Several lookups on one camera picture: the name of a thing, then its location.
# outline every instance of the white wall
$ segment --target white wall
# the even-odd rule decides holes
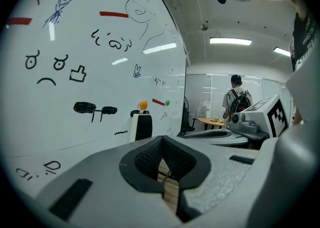
[[[226,73],[257,76],[285,83],[292,74],[291,61],[273,68],[263,65],[233,63],[195,63],[186,68],[187,74]]]

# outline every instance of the orange ball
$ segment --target orange ball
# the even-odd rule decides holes
[[[140,108],[145,110],[148,107],[148,102],[146,100],[140,101]]]

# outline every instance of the wooden table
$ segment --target wooden table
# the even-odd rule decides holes
[[[217,122],[217,121],[214,121],[213,118],[198,118],[198,120],[202,123],[204,123],[204,129],[207,130],[208,129],[208,125],[211,125],[211,128],[213,129],[214,126],[218,126],[219,129],[222,128],[225,124],[223,121],[221,122]]]

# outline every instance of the drawn thumbs up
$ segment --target drawn thumbs up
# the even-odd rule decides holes
[[[79,65],[78,70],[71,70],[69,79],[83,83],[86,75],[84,66]]]

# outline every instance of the black chair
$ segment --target black chair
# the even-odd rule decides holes
[[[181,133],[187,134],[187,132],[192,132],[194,130],[195,128],[189,124],[189,111],[187,108],[183,108]]]

